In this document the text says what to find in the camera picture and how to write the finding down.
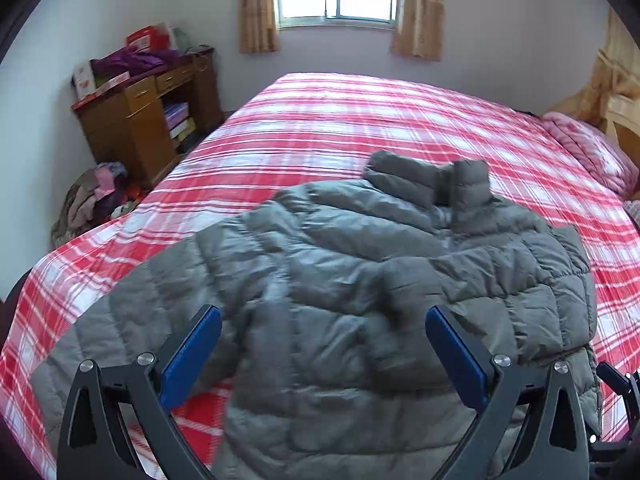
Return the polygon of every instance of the quilted jacket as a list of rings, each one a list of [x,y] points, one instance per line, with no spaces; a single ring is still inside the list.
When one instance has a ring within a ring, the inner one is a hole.
[[[599,427],[596,296],[578,233],[492,195],[481,161],[378,152],[362,180],[281,190],[133,270],[32,376],[52,448],[80,361],[131,362],[204,303],[221,309],[223,333],[196,391],[235,376],[219,480],[431,478],[475,415],[424,335],[433,305],[514,362],[564,359]]]

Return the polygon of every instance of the desk drawer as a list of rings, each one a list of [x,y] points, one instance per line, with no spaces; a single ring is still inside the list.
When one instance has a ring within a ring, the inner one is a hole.
[[[132,114],[136,113],[138,110],[142,110],[142,108],[158,98],[154,78],[147,77],[146,79],[137,82],[135,85],[131,85],[124,91],[124,95],[127,98],[129,109]]]
[[[171,70],[166,74],[159,75],[156,77],[156,82],[158,83],[158,91],[160,93],[167,92],[172,90],[182,83],[185,80],[191,77],[191,67],[184,66],[180,68],[176,68],[175,70]]]

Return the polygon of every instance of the red plaid bedsheet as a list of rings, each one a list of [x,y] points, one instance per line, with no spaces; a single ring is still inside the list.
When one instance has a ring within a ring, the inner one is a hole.
[[[47,255],[24,286],[0,355],[0,412],[42,473],[55,478],[28,377],[74,320],[132,268],[276,190],[359,177],[376,150],[445,164],[484,158],[495,193],[551,224],[575,224],[598,293],[600,359],[640,365],[640,236],[620,200],[593,180],[537,118],[453,91],[364,76],[290,74],[212,133],[136,211]],[[207,464],[222,435],[230,383],[191,400],[175,416]],[[619,436],[625,411],[606,391],[604,430]],[[140,432],[145,467],[161,476]]]

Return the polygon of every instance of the tan curtain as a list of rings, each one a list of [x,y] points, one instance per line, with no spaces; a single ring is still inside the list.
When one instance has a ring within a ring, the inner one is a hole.
[[[274,0],[239,0],[240,52],[280,50]]]
[[[624,23],[609,11],[609,31],[598,51],[587,86],[551,109],[607,131],[607,115],[638,108],[640,104],[640,49]]]
[[[439,61],[443,28],[443,0],[400,0],[391,52]]]

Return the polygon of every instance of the wall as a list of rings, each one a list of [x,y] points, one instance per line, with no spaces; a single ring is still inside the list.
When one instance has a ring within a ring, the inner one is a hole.
[[[444,59],[388,53],[390,33],[284,30],[282,52],[238,53],[236,0],[180,0],[174,21],[220,54],[223,108],[241,107],[288,72],[346,72],[444,86],[541,112],[580,88],[604,41],[605,0],[446,0]]]
[[[49,249],[74,180],[94,164],[75,116],[73,66],[161,21],[171,0],[42,0],[0,64],[0,298]]]

